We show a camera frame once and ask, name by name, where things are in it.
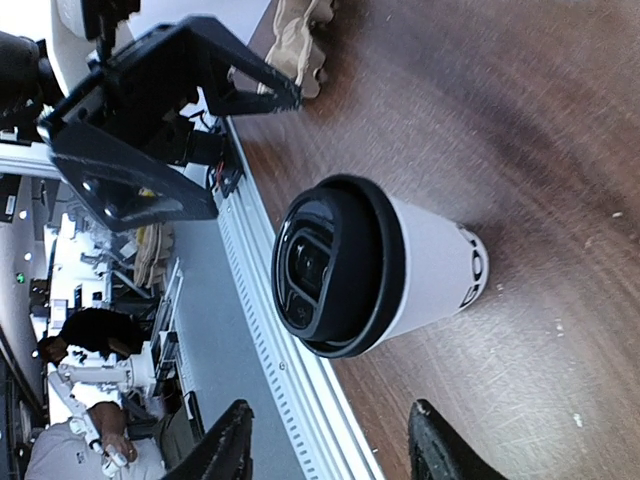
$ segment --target desk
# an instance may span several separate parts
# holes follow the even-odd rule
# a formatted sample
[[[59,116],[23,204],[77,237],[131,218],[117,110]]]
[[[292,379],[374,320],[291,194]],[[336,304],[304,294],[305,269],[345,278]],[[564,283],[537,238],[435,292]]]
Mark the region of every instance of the desk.
[[[319,98],[237,121],[274,225],[354,172],[492,259],[466,313],[334,363],[388,478],[418,397],[509,478],[640,478],[637,4],[340,2],[319,38]]]

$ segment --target perforated metal strip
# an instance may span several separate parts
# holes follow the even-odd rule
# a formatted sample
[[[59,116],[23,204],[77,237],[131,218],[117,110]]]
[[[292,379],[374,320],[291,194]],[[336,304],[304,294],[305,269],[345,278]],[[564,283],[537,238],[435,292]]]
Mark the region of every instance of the perforated metal strip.
[[[307,480],[384,476],[325,359],[310,353],[277,318],[271,297],[273,227],[230,120],[246,175],[221,202],[219,226],[245,316],[271,393]]]

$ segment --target grey floor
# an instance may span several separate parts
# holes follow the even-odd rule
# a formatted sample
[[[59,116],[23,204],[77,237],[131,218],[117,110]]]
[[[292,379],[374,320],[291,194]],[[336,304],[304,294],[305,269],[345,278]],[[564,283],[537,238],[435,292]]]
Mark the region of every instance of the grey floor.
[[[234,400],[247,400],[255,414],[254,479],[304,478],[255,352],[217,224],[181,222],[175,231],[174,257],[184,274],[180,348],[205,427]]]

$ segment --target black lid rim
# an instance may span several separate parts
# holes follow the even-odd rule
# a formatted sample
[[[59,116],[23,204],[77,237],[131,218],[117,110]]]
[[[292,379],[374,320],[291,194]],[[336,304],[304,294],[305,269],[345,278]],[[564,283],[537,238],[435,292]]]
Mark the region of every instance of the black lid rim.
[[[378,299],[365,327],[359,335],[345,342],[300,341],[313,353],[325,358],[348,358],[360,355],[374,346],[387,331],[395,318],[406,281],[406,254],[400,221],[391,201],[382,189],[369,179],[354,175],[329,177],[318,187],[342,189],[356,188],[376,211],[380,224],[382,248],[385,257]],[[282,315],[279,302],[278,313]]]

